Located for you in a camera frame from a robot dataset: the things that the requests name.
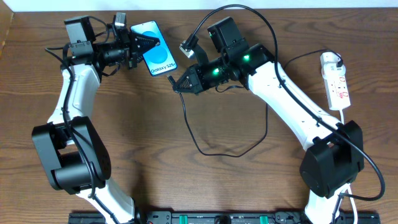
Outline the blue Galaxy smartphone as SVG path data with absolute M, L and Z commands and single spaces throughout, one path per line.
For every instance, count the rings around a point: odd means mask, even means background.
M 131 26 L 130 29 L 138 34 L 156 37 L 160 40 L 160 44 L 158 46 L 144 54 L 144 61 L 153 77 L 157 77 L 177 69 L 177 63 L 156 21 L 136 24 Z

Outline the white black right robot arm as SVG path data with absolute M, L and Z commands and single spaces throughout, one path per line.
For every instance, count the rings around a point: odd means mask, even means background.
M 269 105 L 305 150 L 300 175 L 310 190 L 305 216 L 312 223 L 333 223 L 341 199 L 364 167 L 363 133 L 354 122 L 341 123 L 317 106 L 284 72 L 276 54 L 262 44 L 249 45 L 231 17 L 208 28 L 220 54 L 207 57 L 195 34 L 180 50 L 196 63 L 174 83 L 177 93 L 199 94 L 230 80 Z

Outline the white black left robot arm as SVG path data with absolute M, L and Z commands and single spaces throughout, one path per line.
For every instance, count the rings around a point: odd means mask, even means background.
M 135 68 L 160 41 L 130 31 L 123 12 L 105 24 L 104 40 L 99 41 L 91 20 L 91 16 L 66 19 L 69 41 L 46 48 L 60 62 L 63 84 L 54 112 L 32 130 L 32 141 L 49 184 L 95 208 L 91 213 L 71 213 L 70 223 L 147 223 L 145 213 L 112 178 L 109 153 L 91 115 L 105 68 L 113 72 L 122 66 Z

